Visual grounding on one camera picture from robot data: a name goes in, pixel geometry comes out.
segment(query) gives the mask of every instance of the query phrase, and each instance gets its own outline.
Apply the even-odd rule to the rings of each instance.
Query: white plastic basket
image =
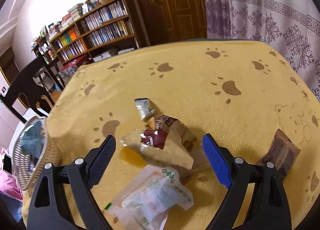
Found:
[[[41,120],[42,127],[45,133],[44,146],[40,158],[31,175],[28,173],[31,155],[23,154],[20,146],[20,136],[18,137],[13,147],[12,169],[15,177],[18,179],[19,186],[22,190],[33,189],[36,186],[37,180],[46,163],[51,162],[54,166],[59,166],[61,162],[60,151],[58,150],[57,146],[51,142],[48,142],[48,133],[44,126],[45,117],[40,117],[38,115],[31,117],[30,120],[23,127],[21,133],[29,125],[35,123],[38,120]]]

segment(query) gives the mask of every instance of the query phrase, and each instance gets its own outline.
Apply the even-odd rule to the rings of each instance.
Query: white plastic wrapper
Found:
[[[175,204],[184,210],[193,206],[192,193],[179,182],[178,172],[147,165],[111,201],[108,213],[127,230],[162,230],[168,209]]]

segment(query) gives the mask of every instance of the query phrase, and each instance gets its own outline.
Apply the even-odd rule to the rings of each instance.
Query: purple floral pattern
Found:
[[[273,0],[206,0],[206,15],[208,38],[270,44],[295,72],[303,73],[320,102],[320,58],[314,57],[320,48],[314,43],[320,36],[317,19]]]

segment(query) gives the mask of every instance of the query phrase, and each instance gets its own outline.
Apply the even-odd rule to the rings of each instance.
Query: snack wrapper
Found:
[[[193,206],[192,193],[179,182],[170,167],[147,165],[107,206],[127,230],[162,230],[168,209]]]
[[[137,98],[134,100],[136,103],[136,108],[139,111],[140,119],[146,120],[153,116],[155,109],[152,108],[150,100],[147,98]]]
[[[147,163],[162,162],[166,166],[192,169],[194,160],[188,149],[193,148],[195,140],[196,137],[178,119],[161,115],[151,118],[148,128],[136,129],[121,142],[140,153]]]
[[[300,149],[288,139],[284,132],[278,129],[268,153],[258,161],[257,165],[263,166],[269,161],[272,162],[278,170],[280,178],[284,180],[299,153]]]

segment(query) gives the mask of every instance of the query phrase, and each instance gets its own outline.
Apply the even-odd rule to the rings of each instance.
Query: door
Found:
[[[204,0],[138,0],[152,45],[206,38]]]

